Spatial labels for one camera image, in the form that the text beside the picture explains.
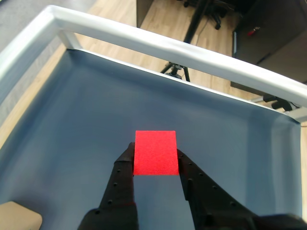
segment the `white metal frame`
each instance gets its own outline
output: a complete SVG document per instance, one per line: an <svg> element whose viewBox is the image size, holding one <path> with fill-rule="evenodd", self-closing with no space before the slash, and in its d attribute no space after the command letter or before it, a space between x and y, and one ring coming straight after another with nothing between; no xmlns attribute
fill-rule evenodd
<svg viewBox="0 0 307 230"><path fill-rule="evenodd" d="M175 39L58 6L46 7L0 53L0 103L55 36L67 48L83 50L74 33L228 79L307 108L307 86L295 80ZM300 122L307 120L306 109L288 115Z"/></svg>

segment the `red object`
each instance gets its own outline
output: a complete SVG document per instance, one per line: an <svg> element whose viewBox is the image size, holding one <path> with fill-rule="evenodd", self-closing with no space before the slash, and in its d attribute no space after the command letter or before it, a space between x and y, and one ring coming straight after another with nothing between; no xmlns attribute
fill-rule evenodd
<svg viewBox="0 0 307 230"><path fill-rule="evenodd" d="M136 131L134 175L179 175L175 131Z"/></svg>
<svg viewBox="0 0 307 230"><path fill-rule="evenodd" d="M256 30L249 31L249 32L248 32L248 36L254 35L255 32L256 32Z"/></svg>

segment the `black cabinet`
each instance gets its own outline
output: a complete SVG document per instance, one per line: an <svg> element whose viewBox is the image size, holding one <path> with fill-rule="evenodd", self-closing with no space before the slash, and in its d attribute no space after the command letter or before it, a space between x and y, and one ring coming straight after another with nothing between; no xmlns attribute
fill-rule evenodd
<svg viewBox="0 0 307 230"><path fill-rule="evenodd" d="M233 57L304 82L306 35L305 0L258 0L234 31Z"/></svg>

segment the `black tripod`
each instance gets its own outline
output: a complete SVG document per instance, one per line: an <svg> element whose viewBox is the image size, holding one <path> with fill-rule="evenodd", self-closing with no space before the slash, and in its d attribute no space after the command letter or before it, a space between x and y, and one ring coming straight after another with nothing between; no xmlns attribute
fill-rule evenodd
<svg viewBox="0 0 307 230"><path fill-rule="evenodd" d="M212 2L213 0L200 0L198 2L198 5L195 9L195 12L193 14L190 26L188 28L188 31L186 33L186 36L184 38L185 43L191 43L193 36L195 35L195 32L197 30L198 25L201 22L201 17L204 15L206 9L208 8L209 4ZM189 71L188 68L185 66L181 66L178 65L176 63L172 63L169 62L165 68L161 71L161 73L165 73L166 71L168 71L170 68L172 68L172 71L170 73L167 73L167 75L174 77L174 78L179 78L181 79L181 76L179 74L177 74L178 70L180 70L181 68L183 68L184 70L184 74L186 76L186 80L190 81L190 77L189 77Z"/></svg>

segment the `black pole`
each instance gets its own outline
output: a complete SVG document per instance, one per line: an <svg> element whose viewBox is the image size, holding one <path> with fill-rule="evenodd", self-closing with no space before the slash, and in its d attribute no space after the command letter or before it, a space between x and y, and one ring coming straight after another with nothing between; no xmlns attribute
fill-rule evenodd
<svg viewBox="0 0 307 230"><path fill-rule="evenodd" d="M186 33L186 37L184 38L183 42L189 43L189 44L191 43L193 36L195 35L195 32L197 30L197 27L199 26L201 22L201 18L205 14L205 11L207 10L210 2L212 2L212 0L200 0L198 2L195 12L193 14L190 26Z"/></svg>

